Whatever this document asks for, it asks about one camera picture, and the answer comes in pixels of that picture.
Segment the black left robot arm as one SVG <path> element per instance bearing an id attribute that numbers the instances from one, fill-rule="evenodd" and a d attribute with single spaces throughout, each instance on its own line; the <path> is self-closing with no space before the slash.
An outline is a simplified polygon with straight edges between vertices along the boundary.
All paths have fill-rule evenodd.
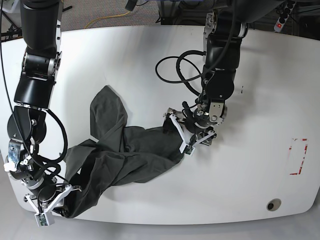
<path id="1" fill-rule="evenodd" d="M 182 111 L 170 110 L 166 124 L 172 124 L 182 139 L 183 151 L 198 144 L 209 146 L 217 136 L 215 128 L 227 116 L 226 105 L 235 90 L 235 75 L 240 64 L 241 44 L 250 23 L 267 15 L 281 5 L 281 0 L 218 0 L 206 15 L 203 32 L 203 50 L 188 50 L 176 57 L 176 72 L 180 83 L 192 90 L 181 71 L 181 62 L 187 56 L 202 56 L 204 66 L 198 75 L 201 91 L 196 90 L 195 105 L 182 103 Z"/>

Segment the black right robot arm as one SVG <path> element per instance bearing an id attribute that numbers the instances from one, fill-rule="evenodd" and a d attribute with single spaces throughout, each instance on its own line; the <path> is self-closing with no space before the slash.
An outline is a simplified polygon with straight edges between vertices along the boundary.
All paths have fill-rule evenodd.
<path id="1" fill-rule="evenodd" d="M 50 102 L 61 63 L 61 0 L 22 0 L 21 31 L 26 49 L 14 99 L 9 101 L 11 116 L 7 123 L 8 156 L 4 170 L 21 180 L 31 191 L 27 201 L 39 217 L 48 215 L 62 197 L 57 186 L 64 148 L 56 159 L 39 154 L 47 133 L 46 116 L 52 116 Z"/>

